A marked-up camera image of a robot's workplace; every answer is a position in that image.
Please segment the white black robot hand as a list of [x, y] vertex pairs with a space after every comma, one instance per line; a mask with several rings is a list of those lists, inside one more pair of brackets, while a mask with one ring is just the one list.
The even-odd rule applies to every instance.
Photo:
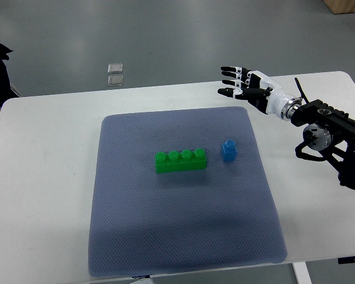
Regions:
[[247, 101], [264, 114], [275, 114], [287, 121], [302, 105], [301, 98], [286, 93], [280, 84], [258, 70], [223, 66], [221, 73], [230, 79], [222, 81], [226, 87], [218, 90], [220, 95]]

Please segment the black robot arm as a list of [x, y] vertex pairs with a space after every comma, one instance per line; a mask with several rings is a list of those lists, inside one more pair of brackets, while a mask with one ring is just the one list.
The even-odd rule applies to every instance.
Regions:
[[319, 99], [293, 107], [287, 117], [297, 127], [306, 125], [297, 158], [329, 162], [340, 185], [355, 190], [355, 120]]

